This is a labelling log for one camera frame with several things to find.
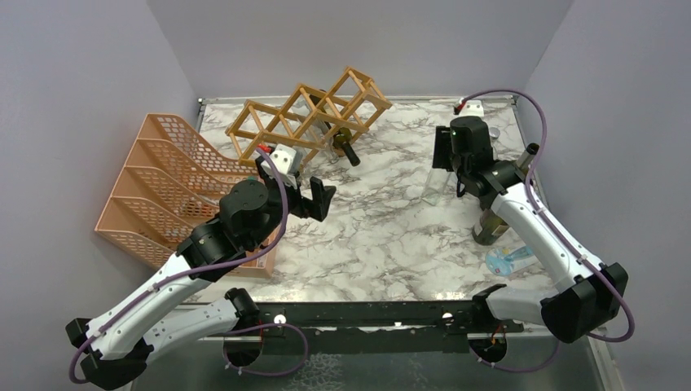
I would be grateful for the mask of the clear square glass bottle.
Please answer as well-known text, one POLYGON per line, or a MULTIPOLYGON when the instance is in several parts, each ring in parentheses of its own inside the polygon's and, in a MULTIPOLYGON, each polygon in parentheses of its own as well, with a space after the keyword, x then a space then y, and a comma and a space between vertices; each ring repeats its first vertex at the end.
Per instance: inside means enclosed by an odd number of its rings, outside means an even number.
POLYGON ((451 181, 452 172, 432 168, 425 181, 420 199, 429 205, 437 205, 451 181))

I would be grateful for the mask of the dark green wine bottle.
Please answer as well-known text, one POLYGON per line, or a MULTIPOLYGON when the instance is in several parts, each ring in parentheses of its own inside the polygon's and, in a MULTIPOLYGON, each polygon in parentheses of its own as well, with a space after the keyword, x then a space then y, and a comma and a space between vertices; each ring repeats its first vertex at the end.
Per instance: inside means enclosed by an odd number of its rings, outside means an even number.
MULTIPOLYGON (((321 110, 329 115, 335 116, 333 110, 328 105, 325 105, 325 107, 321 110)), ((328 133, 328 131, 332 128, 332 125, 326 121, 316 121, 316 125, 324 135, 326 135, 326 133, 328 133)), ((331 137, 331 144, 332 149, 335 152, 343 152, 345 157, 347 157, 347 159, 349 160, 350 164, 355 167, 360 165, 361 160, 359 159, 359 157, 357 156, 350 144, 351 139, 352 133, 349 129, 339 128, 339 130, 331 137)))

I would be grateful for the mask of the green wine bottle front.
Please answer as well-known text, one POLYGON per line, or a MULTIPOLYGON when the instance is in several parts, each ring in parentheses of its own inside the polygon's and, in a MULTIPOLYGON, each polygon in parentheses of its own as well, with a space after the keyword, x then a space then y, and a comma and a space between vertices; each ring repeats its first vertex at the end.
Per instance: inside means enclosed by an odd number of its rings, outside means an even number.
POLYGON ((507 230, 508 223, 491 209, 485 209, 473 226, 472 237, 476 243, 489 246, 494 244, 507 230))

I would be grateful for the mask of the wooden wine rack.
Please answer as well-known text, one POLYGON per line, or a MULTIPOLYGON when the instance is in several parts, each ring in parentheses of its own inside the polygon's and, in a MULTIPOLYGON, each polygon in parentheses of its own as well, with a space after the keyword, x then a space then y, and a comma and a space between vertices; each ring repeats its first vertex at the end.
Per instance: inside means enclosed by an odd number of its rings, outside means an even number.
POLYGON ((350 130, 350 144, 354 149, 355 142, 368 133, 374 122, 391 107, 392 103, 372 77, 346 67, 329 89, 321 90, 299 83, 279 106, 246 100, 225 134, 243 165, 251 164, 256 148, 278 144, 304 153, 302 164, 306 165, 318 153, 324 152, 327 141, 339 128, 350 130), (335 116, 321 110, 325 105, 333 110, 335 116), (332 128, 322 135, 316 121, 329 122, 332 128))

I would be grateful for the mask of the tall clear glass bottle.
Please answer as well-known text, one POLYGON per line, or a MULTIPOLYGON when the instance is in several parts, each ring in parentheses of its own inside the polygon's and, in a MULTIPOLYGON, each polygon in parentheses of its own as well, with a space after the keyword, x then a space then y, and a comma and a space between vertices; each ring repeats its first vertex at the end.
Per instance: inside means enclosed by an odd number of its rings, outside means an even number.
MULTIPOLYGON (((327 122, 318 122, 316 127, 319 129, 319 131, 322 133, 322 135, 326 135, 328 131, 331 129, 331 125, 327 122)), ((336 163, 341 157, 343 157, 343 153, 340 149, 335 148, 333 145, 333 138, 330 138, 327 141, 326 147, 324 149, 324 153, 326 157, 328 158, 328 161, 330 163, 336 163)))

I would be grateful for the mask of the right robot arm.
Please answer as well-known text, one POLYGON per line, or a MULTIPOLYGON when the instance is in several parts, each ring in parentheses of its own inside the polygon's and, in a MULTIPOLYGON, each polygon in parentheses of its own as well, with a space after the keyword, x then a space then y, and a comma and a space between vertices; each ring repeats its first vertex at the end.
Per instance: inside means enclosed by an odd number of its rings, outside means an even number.
POLYGON ((476 295, 470 320, 488 332, 502 320, 544 325, 559 341, 572 343, 613 319, 629 276, 618 263, 606 265, 580 244, 537 198, 526 163, 497 160, 487 123, 458 116, 435 129, 433 168, 453 173, 460 194, 479 199, 483 211, 474 239, 493 244, 512 228, 552 280, 548 290, 496 285, 476 295))

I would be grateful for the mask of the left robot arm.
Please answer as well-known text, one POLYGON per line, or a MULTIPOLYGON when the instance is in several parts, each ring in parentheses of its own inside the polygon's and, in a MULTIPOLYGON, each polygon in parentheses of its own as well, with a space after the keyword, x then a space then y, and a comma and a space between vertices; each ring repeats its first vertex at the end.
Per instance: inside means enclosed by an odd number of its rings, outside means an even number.
POLYGON ((310 179, 312 197, 272 178, 246 179, 219 201, 219 211, 195 227, 142 286, 93 319, 76 318, 65 330, 77 352, 68 369, 74 384, 115 390, 140 376, 156 358, 216 333, 246 334, 265 326, 243 288, 172 319, 188 297, 246 262, 270 252, 286 231, 288 215, 323 221, 337 189, 310 179), (275 232, 276 239, 265 244, 275 232))

